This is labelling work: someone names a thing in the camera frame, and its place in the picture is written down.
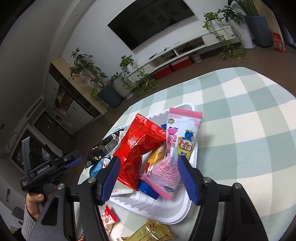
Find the gold snack package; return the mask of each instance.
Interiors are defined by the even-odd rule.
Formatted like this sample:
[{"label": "gold snack package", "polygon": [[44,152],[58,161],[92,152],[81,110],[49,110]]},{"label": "gold snack package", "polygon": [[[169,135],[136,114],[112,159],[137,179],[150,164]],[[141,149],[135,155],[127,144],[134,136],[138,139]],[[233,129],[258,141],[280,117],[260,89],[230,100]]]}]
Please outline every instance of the gold snack package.
[{"label": "gold snack package", "polygon": [[175,238],[166,225],[148,219],[127,241],[165,241]]},{"label": "gold snack package", "polygon": [[119,237],[117,241],[126,241],[129,237]]},{"label": "gold snack package", "polygon": [[146,169],[145,169],[145,173],[149,172],[153,165],[158,163],[159,161],[161,161],[165,155],[165,150],[166,150],[166,141],[159,147],[155,148],[149,158],[148,158],[148,161],[147,161],[147,166],[146,166]]}]

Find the table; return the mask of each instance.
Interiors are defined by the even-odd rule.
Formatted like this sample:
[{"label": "table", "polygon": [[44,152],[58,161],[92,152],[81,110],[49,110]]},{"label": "table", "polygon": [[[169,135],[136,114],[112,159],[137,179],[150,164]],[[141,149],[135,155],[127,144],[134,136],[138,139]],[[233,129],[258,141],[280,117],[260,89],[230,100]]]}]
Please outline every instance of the table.
[{"label": "table", "polygon": [[[131,123],[137,113],[149,116],[185,102],[195,104],[197,111],[204,113],[198,134],[197,168],[220,184],[240,182],[269,240],[278,241],[296,213],[295,97],[253,70],[220,69],[130,106],[106,136]],[[83,171],[79,183],[88,177],[88,171]],[[146,221],[111,202],[108,205],[120,219],[113,226],[110,240],[130,236]],[[213,240],[219,240],[223,205],[219,205]],[[169,225],[177,240],[188,240],[198,210],[192,205],[183,221]]]}]

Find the white plant pot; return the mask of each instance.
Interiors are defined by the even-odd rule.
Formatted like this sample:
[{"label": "white plant pot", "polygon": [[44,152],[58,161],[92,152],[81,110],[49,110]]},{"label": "white plant pot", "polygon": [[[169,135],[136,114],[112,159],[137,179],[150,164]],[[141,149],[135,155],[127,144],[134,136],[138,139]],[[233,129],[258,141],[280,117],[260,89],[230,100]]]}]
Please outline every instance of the white plant pot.
[{"label": "white plant pot", "polygon": [[229,25],[232,27],[233,33],[240,40],[245,49],[254,49],[256,47],[256,45],[253,44],[248,25],[237,25],[233,20],[229,21]]},{"label": "white plant pot", "polygon": [[223,27],[223,24],[220,23],[217,19],[211,20],[210,21],[210,25],[212,25],[212,27],[217,30]]},{"label": "white plant pot", "polygon": [[193,62],[197,63],[199,61],[202,60],[202,58],[200,57],[199,53],[194,53],[192,55],[189,56]]},{"label": "white plant pot", "polygon": [[123,98],[125,98],[126,100],[128,100],[129,98],[131,98],[134,95],[134,92],[131,91],[131,89],[127,86],[123,86],[123,82],[120,78],[117,78],[114,82],[113,82],[113,86],[114,89],[118,92],[118,94],[120,94]]}]

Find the red storage box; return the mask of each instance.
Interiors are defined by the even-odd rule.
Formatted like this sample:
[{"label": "red storage box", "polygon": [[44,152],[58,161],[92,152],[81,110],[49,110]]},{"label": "red storage box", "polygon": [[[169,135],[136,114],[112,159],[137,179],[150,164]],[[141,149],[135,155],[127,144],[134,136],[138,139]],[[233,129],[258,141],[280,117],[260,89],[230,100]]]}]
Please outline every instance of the red storage box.
[{"label": "red storage box", "polygon": [[182,69],[186,66],[189,66],[192,64],[192,60],[191,58],[189,58],[189,56],[186,56],[184,58],[180,58],[174,62],[172,62],[172,68],[173,70],[179,70],[179,69]]},{"label": "red storage box", "polygon": [[165,67],[161,68],[159,71],[154,73],[153,76],[159,80],[162,77],[165,77],[165,76],[171,74],[172,72],[173,72],[172,67],[171,67],[171,65],[169,65],[169,66],[165,66]]}]

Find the wall-mounted tv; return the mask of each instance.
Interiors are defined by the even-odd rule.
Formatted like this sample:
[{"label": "wall-mounted tv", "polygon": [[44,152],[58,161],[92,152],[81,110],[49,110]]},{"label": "wall-mounted tv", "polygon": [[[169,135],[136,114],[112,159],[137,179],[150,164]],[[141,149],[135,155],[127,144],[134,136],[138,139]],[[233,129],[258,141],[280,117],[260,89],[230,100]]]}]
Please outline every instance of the wall-mounted tv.
[{"label": "wall-mounted tv", "polygon": [[183,0],[136,0],[108,27],[133,50],[153,35],[193,15]]}]

